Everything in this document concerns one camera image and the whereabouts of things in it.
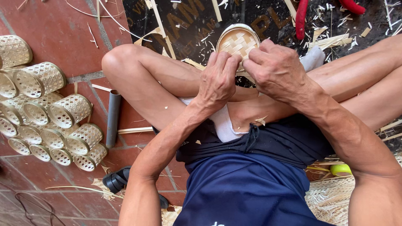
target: black drawstring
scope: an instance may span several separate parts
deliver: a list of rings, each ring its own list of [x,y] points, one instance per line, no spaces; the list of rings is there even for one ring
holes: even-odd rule
[[[251,138],[251,134],[254,138],[254,140],[252,141],[252,143],[250,144],[249,147],[247,147],[248,142],[250,141]],[[243,153],[248,153],[248,151],[253,147],[253,145],[255,144],[255,142],[257,141],[258,136],[260,135],[260,128],[258,128],[258,126],[256,126],[253,123],[250,123],[250,130],[248,131],[248,136],[247,136],[247,140],[246,140],[246,145],[244,147],[244,151]]]

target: pvc pipe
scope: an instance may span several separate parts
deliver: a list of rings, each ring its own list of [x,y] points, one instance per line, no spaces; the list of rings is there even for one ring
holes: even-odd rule
[[[113,89],[109,94],[109,113],[107,115],[106,147],[112,148],[116,144],[117,121],[120,111],[120,93]]]

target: yellow tape roll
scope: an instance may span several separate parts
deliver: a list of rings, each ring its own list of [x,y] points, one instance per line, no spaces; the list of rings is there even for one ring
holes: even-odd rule
[[[346,164],[341,164],[341,165],[332,165],[331,166],[331,173],[334,176],[348,176],[352,175],[352,171],[349,168],[348,165]]]

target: knee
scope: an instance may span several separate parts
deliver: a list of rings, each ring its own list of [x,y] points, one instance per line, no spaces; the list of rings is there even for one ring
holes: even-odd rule
[[[105,76],[111,77],[114,74],[112,72],[139,62],[146,50],[146,47],[134,44],[124,44],[112,49],[102,58],[102,70]]]

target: red handle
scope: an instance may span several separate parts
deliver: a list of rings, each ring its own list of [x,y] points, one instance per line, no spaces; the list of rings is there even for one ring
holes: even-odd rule
[[[296,38],[302,40],[304,38],[304,20],[306,18],[308,0],[300,0],[296,13]]]
[[[345,9],[357,15],[361,15],[366,11],[363,6],[356,4],[353,0],[339,0],[339,2],[343,5],[343,7],[345,7]]]

